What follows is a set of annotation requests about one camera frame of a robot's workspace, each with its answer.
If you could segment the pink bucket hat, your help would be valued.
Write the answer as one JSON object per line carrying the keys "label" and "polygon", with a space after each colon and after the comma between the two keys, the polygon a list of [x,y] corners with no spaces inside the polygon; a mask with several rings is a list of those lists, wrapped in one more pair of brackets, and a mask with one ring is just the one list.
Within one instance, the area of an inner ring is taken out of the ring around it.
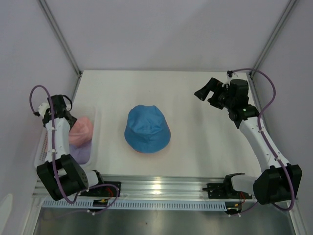
{"label": "pink bucket hat", "polygon": [[79,147],[90,141],[93,136],[93,124],[88,117],[80,117],[71,128],[68,138],[69,144]]}

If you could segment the lavender bucket hat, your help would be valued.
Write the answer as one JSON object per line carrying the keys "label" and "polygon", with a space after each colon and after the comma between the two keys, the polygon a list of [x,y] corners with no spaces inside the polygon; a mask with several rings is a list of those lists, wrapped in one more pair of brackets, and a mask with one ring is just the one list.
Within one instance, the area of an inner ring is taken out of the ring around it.
{"label": "lavender bucket hat", "polygon": [[84,165],[90,159],[91,146],[92,144],[90,141],[82,144],[79,147],[70,144],[69,145],[70,154],[78,164]]}

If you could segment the blue bucket hat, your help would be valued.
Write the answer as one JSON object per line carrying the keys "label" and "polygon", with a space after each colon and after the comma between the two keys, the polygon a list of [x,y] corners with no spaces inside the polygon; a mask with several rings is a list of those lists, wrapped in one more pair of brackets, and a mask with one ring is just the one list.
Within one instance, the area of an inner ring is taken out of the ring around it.
{"label": "blue bucket hat", "polygon": [[169,144],[171,131],[157,106],[137,105],[128,113],[124,138],[135,151],[152,154]]}

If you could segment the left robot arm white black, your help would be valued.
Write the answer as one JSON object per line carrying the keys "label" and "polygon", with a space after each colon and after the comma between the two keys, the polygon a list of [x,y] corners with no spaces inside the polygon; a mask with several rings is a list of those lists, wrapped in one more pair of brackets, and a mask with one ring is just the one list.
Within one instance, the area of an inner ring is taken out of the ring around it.
{"label": "left robot arm white black", "polygon": [[36,167],[36,172],[55,201],[64,199],[74,204],[79,194],[86,190],[95,196],[102,195],[106,184],[97,170],[84,171],[70,154],[68,135],[77,118],[67,110],[65,98],[60,94],[48,98],[48,107],[43,113],[48,137],[47,155],[45,162]]}

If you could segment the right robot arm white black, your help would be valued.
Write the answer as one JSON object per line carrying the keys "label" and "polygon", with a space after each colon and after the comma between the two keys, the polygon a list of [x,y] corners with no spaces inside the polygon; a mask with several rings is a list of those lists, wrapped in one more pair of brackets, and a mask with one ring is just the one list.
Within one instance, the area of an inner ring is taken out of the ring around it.
{"label": "right robot arm white black", "polygon": [[302,170],[292,165],[279,151],[264,127],[257,108],[249,103],[249,84],[246,80],[230,79],[222,83],[211,78],[194,95],[218,109],[227,109],[229,118],[250,144],[261,168],[259,177],[244,173],[225,176],[223,192],[233,198],[240,192],[255,196],[261,205],[290,201],[294,206]]}

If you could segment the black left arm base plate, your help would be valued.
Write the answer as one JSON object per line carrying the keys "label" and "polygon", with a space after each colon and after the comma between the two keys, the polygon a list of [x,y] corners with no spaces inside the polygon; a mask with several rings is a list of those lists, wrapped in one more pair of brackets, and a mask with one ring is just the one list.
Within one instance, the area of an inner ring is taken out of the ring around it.
{"label": "black left arm base plate", "polygon": [[[119,190],[121,189],[121,182],[119,181],[108,181],[105,184],[116,186]],[[84,197],[119,197],[120,192],[113,186],[99,187],[90,189],[88,192],[82,192],[80,195]]]}

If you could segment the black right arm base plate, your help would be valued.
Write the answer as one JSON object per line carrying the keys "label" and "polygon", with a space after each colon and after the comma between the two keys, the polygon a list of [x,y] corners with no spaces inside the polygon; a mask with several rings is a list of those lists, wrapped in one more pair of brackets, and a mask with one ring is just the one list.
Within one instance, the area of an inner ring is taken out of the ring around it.
{"label": "black right arm base plate", "polygon": [[226,187],[224,183],[208,183],[202,191],[207,192],[209,199],[252,199],[252,195]]}

